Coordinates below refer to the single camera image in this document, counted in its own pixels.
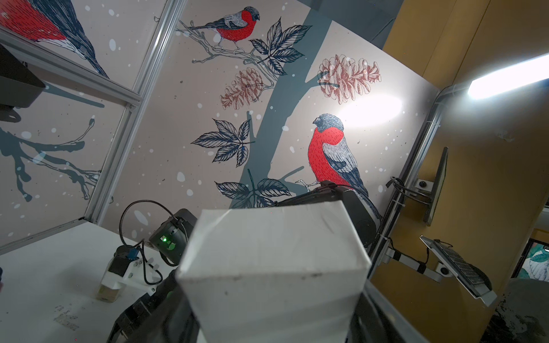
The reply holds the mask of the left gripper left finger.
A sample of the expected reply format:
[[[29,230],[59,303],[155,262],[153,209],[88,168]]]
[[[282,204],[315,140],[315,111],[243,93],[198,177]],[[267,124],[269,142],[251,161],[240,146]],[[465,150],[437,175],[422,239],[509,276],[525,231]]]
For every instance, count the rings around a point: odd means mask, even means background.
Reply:
[[[172,270],[157,291],[144,294],[115,320],[108,342],[198,341],[200,325]]]

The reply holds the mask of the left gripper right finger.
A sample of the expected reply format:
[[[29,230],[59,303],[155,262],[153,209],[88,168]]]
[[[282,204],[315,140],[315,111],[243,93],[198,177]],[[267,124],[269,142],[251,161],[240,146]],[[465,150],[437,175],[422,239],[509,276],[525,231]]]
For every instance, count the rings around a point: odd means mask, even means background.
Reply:
[[[401,342],[395,311],[387,300],[364,288],[350,322],[348,341]]]

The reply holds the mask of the white jewelry box base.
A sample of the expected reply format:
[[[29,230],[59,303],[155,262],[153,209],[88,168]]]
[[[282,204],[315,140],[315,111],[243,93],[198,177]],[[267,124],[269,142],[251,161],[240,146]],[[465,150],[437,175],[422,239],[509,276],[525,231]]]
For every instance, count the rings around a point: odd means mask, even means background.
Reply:
[[[370,267],[336,201],[204,210],[176,277],[208,342],[344,342]]]

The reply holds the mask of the keyboard on arm mount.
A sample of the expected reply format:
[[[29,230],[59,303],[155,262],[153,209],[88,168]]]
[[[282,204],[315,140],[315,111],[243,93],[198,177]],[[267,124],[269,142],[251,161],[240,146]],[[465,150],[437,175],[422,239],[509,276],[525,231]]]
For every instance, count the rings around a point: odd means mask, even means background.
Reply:
[[[489,277],[476,266],[468,263],[453,249],[453,245],[441,240],[431,240],[421,236],[420,240],[434,253],[442,264],[440,271],[446,269],[475,298],[490,307],[498,298]]]

